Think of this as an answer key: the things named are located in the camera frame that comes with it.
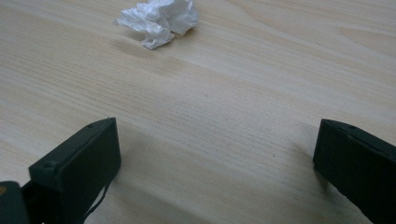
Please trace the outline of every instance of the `wooden table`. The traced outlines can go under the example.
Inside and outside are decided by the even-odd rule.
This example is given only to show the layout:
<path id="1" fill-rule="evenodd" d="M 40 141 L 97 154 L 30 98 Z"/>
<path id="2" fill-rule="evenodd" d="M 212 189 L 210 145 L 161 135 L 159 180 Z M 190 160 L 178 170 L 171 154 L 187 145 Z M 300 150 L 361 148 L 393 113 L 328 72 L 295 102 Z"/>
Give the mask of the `wooden table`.
<path id="1" fill-rule="evenodd" d="M 133 1 L 0 2 L 0 179 L 88 123 L 122 166 L 87 223 L 370 223 L 313 170 L 321 119 L 396 145 L 396 2 L 196 0 L 155 50 Z"/>

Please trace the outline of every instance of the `white tissue paper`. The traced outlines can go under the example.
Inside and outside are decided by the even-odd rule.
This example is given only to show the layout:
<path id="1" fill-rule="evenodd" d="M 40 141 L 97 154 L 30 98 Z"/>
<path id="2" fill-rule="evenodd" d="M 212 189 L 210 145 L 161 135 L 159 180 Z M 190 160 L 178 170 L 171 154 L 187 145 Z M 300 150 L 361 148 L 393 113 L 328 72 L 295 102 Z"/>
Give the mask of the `white tissue paper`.
<path id="1" fill-rule="evenodd" d="M 198 22 L 198 13 L 192 0 L 148 0 L 136 7 L 125 9 L 115 20 L 116 25 L 145 33 L 142 45 L 155 49 L 175 36 L 184 35 Z"/>

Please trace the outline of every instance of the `wood grain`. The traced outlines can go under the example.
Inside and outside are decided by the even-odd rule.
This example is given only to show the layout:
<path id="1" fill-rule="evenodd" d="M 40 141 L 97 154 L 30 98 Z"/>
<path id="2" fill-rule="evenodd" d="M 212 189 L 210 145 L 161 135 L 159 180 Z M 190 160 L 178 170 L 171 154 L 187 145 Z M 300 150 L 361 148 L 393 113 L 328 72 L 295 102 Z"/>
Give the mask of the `wood grain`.
<path id="1" fill-rule="evenodd" d="M 0 2 L 0 179 L 116 117 L 122 167 L 87 223 L 370 223 L 313 171 L 320 119 L 396 145 L 396 2 L 195 1 L 155 50 L 137 1 Z"/>

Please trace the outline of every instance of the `crumpled tissue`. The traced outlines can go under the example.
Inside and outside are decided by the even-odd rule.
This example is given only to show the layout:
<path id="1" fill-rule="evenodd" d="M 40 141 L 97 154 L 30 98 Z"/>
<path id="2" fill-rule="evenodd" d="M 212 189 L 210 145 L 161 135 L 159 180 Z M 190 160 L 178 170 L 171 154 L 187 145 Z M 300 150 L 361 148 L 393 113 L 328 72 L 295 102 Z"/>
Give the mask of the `crumpled tissue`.
<path id="1" fill-rule="evenodd" d="M 172 40 L 177 33 L 184 35 L 198 22 L 198 12 L 192 0 L 148 0 L 125 9 L 115 19 L 116 25 L 145 33 L 142 45 L 155 49 Z"/>

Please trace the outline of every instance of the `crumpled paper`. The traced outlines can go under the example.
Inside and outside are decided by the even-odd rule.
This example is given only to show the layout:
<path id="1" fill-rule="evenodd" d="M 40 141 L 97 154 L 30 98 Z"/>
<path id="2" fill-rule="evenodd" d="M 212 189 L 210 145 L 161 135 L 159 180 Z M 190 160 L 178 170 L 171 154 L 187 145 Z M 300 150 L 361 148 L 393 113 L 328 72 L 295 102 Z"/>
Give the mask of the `crumpled paper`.
<path id="1" fill-rule="evenodd" d="M 115 19 L 116 25 L 145 33 L 142 45 L 155 49 L 172 40 L 177 33 L 184 35 L 198 22 L 198 12 L 192 0 L 148 0 L 125 9 Z"/>

